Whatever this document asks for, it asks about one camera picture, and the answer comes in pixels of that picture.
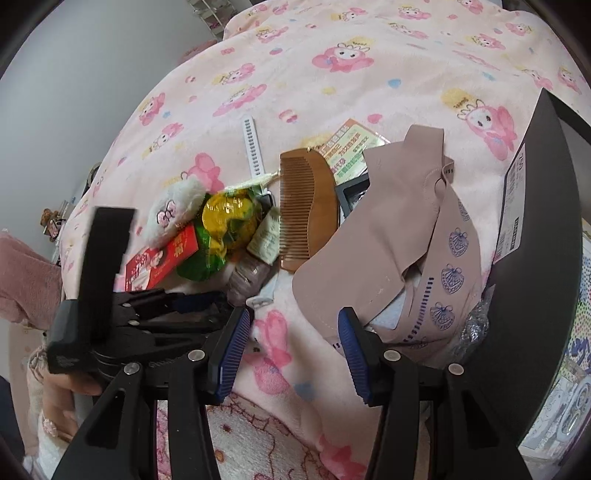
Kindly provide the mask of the person left hand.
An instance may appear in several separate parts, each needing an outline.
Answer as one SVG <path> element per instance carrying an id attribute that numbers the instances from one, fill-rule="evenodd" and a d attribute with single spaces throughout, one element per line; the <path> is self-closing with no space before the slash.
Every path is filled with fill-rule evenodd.
<path id="1" fill-rule="evenodd" d="M 44 369 L 42 377 L 42 428 L 48 435 L 70 442 L 78 430 L 74 395 L 98 396 L 102 387 L 80 372 L 52 374 Z"/>

